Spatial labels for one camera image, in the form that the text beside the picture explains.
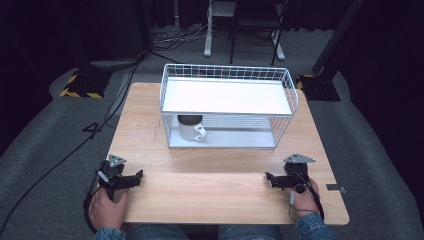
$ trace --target person's hand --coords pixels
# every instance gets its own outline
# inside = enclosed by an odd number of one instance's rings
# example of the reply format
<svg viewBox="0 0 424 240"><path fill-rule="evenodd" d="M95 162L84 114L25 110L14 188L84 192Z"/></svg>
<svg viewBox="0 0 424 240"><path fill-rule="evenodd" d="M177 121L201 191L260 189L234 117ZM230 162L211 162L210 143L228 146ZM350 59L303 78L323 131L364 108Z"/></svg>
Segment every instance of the person's hand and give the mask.
<svg viewBox="0 0 424 240"><path fill-rule="evenodd" d="M109 199L106 189L100 188L94 194L89 208L90 221L93 227L96 230L104 227L119 230L124 221L128 197L129 189L125 189L119 203L114 203Z"/></svg>
<svg viewBox="0 0 424 240"><path fill-rule="evenodd" d="M317 183L309 178L309 181L312 184L312 188L319 196L318 185ZM292 192L294 192L294 204L293 207L296 210L296 213L299 217L303 217L307 214L311 214L313 212L319 213L317 204L314 201L314 197L312 193L309 191L309 188L306 188L306 191L299 194L295 191L294 188L285 188L285 192L290 196Z"/></svg>

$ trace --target sleeve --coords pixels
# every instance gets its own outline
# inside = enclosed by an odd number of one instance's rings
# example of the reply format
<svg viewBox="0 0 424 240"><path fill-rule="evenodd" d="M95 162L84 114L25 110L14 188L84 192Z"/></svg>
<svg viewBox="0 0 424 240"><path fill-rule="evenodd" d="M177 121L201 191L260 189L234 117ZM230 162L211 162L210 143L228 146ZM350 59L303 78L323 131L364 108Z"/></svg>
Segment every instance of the sleeve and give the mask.
<svg viewBox="0 0 424 240"><path fill-rule="evenodd" d="M337 239L317 213L300 218L296 228L301 240Z"/></svg>
<svg viewBox="0 0 424 240"><path fill-rule="evenodd" d="M126 235L124 232L114 228L100 228L94 240L125 240Z"/></svg>

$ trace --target gray carpet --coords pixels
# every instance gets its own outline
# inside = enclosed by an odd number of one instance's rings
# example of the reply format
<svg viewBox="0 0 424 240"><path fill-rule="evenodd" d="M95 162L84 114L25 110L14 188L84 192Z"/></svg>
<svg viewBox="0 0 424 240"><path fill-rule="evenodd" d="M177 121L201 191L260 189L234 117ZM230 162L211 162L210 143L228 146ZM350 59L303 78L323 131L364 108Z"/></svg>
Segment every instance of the gray carpet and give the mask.
<svg viewBox="0 0 424 240"><path fill-rule="evenodd" d="M293 31L284 33L284 62L293 78L310 73L331 32ZM181 63L228 65L228 32L214 35L212 56L203 57L204 40L186 43L172 51L159 52ZM266 49L236 53L233 65L269 67ZM133 81L159 82L169 60L149 54L138 67ZM90 133L81 130L93 122L102 123L114 104L129 70L114 72L103 99L59 97L73 73L70 69L54 81L50 91L54 100L21 132L0 158L0 221L24 192L52 166L66 157ZM331 226L340 239L424 239L415 201L397 174L378 138L356 107L341 75L334 84L341 102L309 102L319 134L341 186L350 223ZM109 124L116 126L119 111ZM108 152L114 128L87 141L63 164L47 175L19 204L10 218L2 239L92 239L82 210L82 201L93 171ZM214 232L214 226L184 226L187 232ZM281 226L286 239L296 239L293 225Z"/></svg>

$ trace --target wire shelf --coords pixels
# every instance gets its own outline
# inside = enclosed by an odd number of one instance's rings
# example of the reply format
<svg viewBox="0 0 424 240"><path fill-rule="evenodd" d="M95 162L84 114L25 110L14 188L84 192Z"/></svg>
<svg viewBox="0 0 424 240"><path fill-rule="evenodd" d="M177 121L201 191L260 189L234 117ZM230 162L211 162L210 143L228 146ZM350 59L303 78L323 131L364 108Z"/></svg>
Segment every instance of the wire shelf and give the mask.
<svg viewBox="0 0 424 240"><path fill-rule="evenodd" d="M275 148L297 106L285 68L164 67L160 107L169 147ZM182 140L177 115L203 115L207 139Z"/></svg>

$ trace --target black and white mug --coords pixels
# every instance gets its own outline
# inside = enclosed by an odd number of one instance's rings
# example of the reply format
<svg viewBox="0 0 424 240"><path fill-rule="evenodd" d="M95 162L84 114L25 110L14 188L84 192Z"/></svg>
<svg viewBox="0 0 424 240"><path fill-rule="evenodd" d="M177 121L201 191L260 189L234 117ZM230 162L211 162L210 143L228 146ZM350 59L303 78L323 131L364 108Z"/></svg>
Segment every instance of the black and white mug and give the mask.
<svg viewBox="0 0 424 240"><path fill-rule="evenodd" d="M206 130L202 125L202 115L178 115L180 136L189 142L201 142L206 139Z"/></svg>

